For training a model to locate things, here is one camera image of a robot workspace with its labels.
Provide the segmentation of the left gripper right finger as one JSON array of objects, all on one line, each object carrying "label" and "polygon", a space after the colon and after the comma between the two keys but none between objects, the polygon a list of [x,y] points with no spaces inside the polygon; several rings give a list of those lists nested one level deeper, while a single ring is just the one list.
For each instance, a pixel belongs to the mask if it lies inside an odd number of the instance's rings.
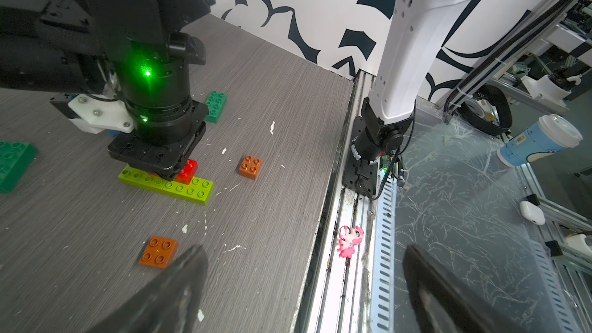
[{"label": "left gripper right finger", "polygon": [[410,305],[421,332],[524,332],[419,245],[402,261]]}]

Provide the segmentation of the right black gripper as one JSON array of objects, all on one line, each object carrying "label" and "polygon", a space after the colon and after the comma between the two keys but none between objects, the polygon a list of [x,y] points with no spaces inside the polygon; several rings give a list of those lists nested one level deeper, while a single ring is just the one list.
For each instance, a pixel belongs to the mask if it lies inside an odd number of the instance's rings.
[{"label": "right black gripper", "polygon": [[205,117],[208,106],[193,102],[191,128],[181,140],[165,145],[155,145],[140,138],[137,132],[118,135],[108,146],[114,159],[165,180],[173,180],[187,164],[194,148],[206,132]]}]

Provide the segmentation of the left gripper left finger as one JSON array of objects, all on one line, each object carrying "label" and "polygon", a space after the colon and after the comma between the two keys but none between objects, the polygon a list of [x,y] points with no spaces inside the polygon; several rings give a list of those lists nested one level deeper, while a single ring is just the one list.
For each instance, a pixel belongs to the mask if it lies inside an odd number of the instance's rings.
[{"label": "left gripper left finger", "polygon": [[192,332],[208,277],[208,256],[192,246],[90,332]]}]

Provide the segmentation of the red lego brick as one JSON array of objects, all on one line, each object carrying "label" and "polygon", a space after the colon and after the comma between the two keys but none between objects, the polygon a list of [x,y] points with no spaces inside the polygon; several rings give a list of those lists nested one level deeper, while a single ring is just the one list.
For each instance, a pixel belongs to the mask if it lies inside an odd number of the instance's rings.
[{"label": "red lego brick", "polygon": [[174,181],[185,185],[191,184],[197,169],[197,162],[195,160],[189,159],[180,173],[174,178]]}]

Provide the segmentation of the lime lego brick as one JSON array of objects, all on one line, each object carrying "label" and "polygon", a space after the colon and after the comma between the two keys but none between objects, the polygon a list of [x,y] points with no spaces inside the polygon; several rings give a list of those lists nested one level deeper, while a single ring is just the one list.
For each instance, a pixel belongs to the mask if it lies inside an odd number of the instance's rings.
[{"label": "lime lego brick", "polygon": [[121,182],[205,206],[214,192],[214,182],[194,177],[189,184],[167,181],[126,165],[118,178]]}]

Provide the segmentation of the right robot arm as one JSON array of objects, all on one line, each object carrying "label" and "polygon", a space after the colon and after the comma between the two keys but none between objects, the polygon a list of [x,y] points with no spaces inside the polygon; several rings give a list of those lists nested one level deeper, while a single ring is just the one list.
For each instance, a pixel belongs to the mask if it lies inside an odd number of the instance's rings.
[{"label": "right robot arm", "polygon": [[[471,0],[396,0],[379,83],[362,106],[356,160],[398,153],[423,78]],[[1,0],[1,86],[59,93],[114,108],[60,106],[80,128],[115,130],[109,155],[172,180],[206,132],[208,107],[189,68],[204,44],[184,32],[215,0]]]}]

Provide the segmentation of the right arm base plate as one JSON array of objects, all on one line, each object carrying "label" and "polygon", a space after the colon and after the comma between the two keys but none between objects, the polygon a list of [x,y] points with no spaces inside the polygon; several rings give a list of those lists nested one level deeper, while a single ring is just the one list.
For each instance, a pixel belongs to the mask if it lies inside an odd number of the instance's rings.
[{"label": "right arm base plate", "polygon": [[347,157],[342,175],[342,185],[370,200],[379,198],[379,163],[377,160],[370,163],[368,160],[357,158],[354,150],[354,139],[365,132],[365,123],[362,117],[356,117],[353,120],[351,128],[352,140],[347,145]]}]

